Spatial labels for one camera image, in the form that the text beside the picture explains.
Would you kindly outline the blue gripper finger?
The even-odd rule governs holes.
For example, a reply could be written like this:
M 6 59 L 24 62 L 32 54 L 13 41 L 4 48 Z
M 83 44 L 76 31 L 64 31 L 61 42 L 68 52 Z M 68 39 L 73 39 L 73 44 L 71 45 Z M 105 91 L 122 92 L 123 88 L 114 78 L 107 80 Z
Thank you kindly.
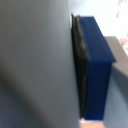
M 115 58 L 94 17 L 72 16 L 71 32 L 80 117 L 102 120 Z

